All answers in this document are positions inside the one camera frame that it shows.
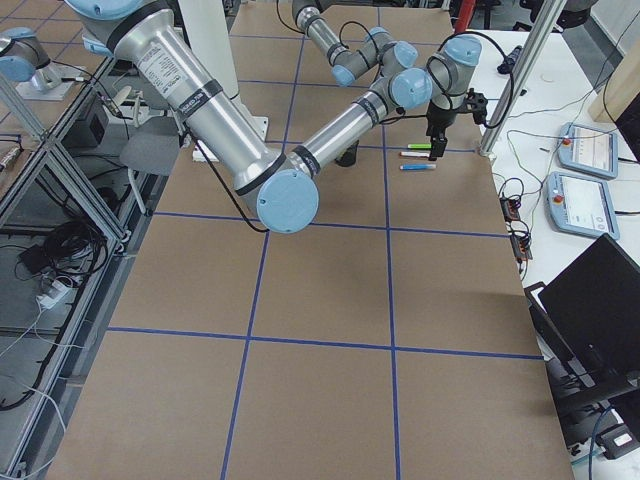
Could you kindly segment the red whiteboard marker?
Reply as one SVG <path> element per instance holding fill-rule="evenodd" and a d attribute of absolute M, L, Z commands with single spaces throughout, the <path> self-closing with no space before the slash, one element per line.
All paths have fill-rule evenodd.
<path fill-rule="evenodd" d="M 399 156 L 403 158 L 425 158 L 430 157 L 430 152 L 427 151 L 401 151 Z"/>

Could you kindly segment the blue highlighter pen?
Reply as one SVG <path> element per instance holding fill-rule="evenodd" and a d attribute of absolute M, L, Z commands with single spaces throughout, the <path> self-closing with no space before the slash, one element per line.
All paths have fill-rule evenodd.
<path fill-rule="evenodd" d="M 418 172 L 418 171 L 431 171 L 435 170 L 437 166 L 435 164 L 403 164 L 400 165 L 399 170 L 403 172 Z"/>

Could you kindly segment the black mesh pen cup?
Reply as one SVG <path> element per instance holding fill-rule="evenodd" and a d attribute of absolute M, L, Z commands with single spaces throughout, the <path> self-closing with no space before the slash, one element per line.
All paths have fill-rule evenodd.
<path fill-rule="evenodd" d="M 343 167 L 349 168 L 356 164 L 357 162 L 357 153 L 358 153 L 359 142 L 356 141 L 352 145 L 350 145 L 336 160 L 335 164 Z"/>

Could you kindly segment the far teach pendant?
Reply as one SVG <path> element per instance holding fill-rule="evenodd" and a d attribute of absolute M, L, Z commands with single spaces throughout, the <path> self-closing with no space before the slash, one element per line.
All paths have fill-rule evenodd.
<path fill-rule="evenodd" d="M 614 133 L 567 122 L 560 131 L 560 164 L 605 180 L 618 176 L 618 138 Z"/>

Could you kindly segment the teach pendant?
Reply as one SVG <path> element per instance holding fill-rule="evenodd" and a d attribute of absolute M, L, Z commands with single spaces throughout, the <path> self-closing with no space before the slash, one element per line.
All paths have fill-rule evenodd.
<path fill-rule="evenodd" d="M 567 122 L 560 131 L 560 164 L 605 180 L 618 176 L 618 138 L 614 133 Z"/>
<path fill-rule="evenodd" d="M 564 233 L 620 239 L 612 197 L 604 180 L 552 172 L 545 186 L 545 209 L 554 227 Z"/>

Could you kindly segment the near teach pendant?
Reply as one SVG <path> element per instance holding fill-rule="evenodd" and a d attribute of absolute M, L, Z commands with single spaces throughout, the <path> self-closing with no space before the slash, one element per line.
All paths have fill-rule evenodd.
<path fill-rule="evenodd" d="M 604 180 L 552 172 L 545 186 L 545 209 L 554 227 L 564 233 L 620 239 L 612 197 Z"/>

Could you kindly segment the wooden board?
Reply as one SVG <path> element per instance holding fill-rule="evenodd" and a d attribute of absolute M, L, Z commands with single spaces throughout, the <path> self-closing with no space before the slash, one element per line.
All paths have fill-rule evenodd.
<path fill-rule="evenodd" d="M 589 115 L 596 122 L 615 122 L 639 93 L 639 2 L 599 1 L 592 18 L 622 60 L 589 107 Z"/>

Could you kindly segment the brown table mat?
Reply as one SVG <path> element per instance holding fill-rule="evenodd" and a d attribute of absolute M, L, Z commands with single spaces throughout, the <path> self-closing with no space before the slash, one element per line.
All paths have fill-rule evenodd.
<path fill-rule="evenodd" d="M 568 479 L 480 132 L 401 170 L 421 119 L 318 176 L 291 235 L 182 153 L 52 479 Z"/>

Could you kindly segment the black laptop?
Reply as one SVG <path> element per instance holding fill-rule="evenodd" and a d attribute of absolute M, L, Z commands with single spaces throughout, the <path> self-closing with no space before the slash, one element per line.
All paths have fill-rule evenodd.
<path fill-rule="evenodd" d="M 639 369 L 639 265 L 610 235 L 595 240 L 539 299 L 586 370 Z"/>

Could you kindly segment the grey office chair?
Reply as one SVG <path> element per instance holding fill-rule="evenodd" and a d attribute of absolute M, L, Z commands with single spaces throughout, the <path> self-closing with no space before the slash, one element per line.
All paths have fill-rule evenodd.
<path fill-rule="evenodd" d="M 147 208 L 136 185 L 134 173 L 157 176 L 171 175 L 179 155 L 179 134 L 172 117 L 150 117 L 129 139 L 120 154 L 140 212 L 146 216 Z"/>

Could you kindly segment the aluminium frame post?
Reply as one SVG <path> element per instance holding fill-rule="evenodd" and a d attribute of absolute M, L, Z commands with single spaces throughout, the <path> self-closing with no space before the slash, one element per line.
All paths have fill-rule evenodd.
<path fill-rule="evenodd" d="M 501 97 L 494 109 L 491 117 L 491 125 L 494 128 L 486 128 L 482 136 L 478 153 L 481 156 L 489 157 L 493 153 L 493 147 L 498 137 L 506 125 L 520 92 L 531 74 L 535 63 L 540 56 L 546 41 L 551 34 L 556 20 L 564 9 L 566 0 L 546 0 L 542 3 L 538 17 L 534 22 L 532 30 L 529 32 L 524 43 L 522 53 L 513 69 L 513 80 L 504 88 Z"/>

